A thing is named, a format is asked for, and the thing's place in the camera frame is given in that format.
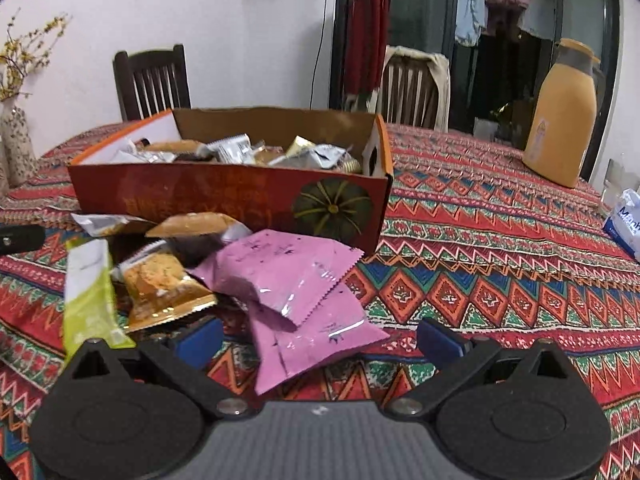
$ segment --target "wooden chair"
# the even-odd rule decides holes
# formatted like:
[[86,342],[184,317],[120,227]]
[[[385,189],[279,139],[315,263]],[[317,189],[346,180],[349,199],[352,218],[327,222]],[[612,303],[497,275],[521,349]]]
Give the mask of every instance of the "wooden chair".
[[424,60],[393,56],[382,75],[382,116],[387,123],[433,128],[438,87]]
[[147,50],[129,56],[120,51],[113,59],[122,119],[146,118],[168,108],[191,108],[184,47]]

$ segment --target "pink snack packet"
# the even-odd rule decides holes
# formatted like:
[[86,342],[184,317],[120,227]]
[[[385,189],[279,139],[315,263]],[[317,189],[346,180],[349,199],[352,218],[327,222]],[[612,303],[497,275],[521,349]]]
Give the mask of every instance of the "pink snack packet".
[[300,326],[362,254],[328,238],[265,229],[190,272],[213,292],[255,301]]
[[254,345],[260,356],[258,395],[317,366],[356,354],[388,338],[371,324],[349,287],[339,283],[306,321],[292,330],[286,320],[258,303],[248,303]]

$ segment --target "yellow flowers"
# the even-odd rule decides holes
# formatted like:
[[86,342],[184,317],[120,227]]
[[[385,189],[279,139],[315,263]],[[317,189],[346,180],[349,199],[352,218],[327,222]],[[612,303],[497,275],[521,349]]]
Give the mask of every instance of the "yellow flowers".
[[[24,79],[31,72],[49,65],[51,50],[64,36],[69,22],[68,15],[62,13],[45,23],[42,29],[36,28],[13,38],[11,29],[15,27],[18,12],[7,23],[7,40],[0,49],[0,102],[20,94],[28,96],[20,91]],[[47,46],[47,38],[51,37],[53,40]]]

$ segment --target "dining table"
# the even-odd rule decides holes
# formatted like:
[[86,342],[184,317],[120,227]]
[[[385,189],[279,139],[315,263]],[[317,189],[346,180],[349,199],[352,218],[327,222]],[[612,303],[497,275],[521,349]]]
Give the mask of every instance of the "dining table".
[[[65,358],[65,243],[86,236],[70,216],[78,202],[66,164],[121,127],[101,126],[50,150],[36,176],[0,199],[1,224],[40,224],[47,234],[38,250],[0,258],[0,453],[21,480],[42,478],[29,426]],[[394,184],[378,248],[343,280],[389,338],[257,397],[259,358],[244,314],[221,308],[225,341],[205,373],[252,403],[384,406],[435,372],[417,348],[425,317],[505,348],[552,338],[610,423],[597,479],[638,478],[640,264],[602,231],[596,190],[582,180],[575,189],[545,180],[514,148],[387,127]]]

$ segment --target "pumpkin illustration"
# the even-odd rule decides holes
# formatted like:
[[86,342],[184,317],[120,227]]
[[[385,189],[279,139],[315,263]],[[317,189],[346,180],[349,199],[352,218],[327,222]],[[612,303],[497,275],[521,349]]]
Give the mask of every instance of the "pumpkin illustration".
[[307,184],[293,203],[301,234],[349,242],[369,222],[372,203],[367,191],[344,178]]

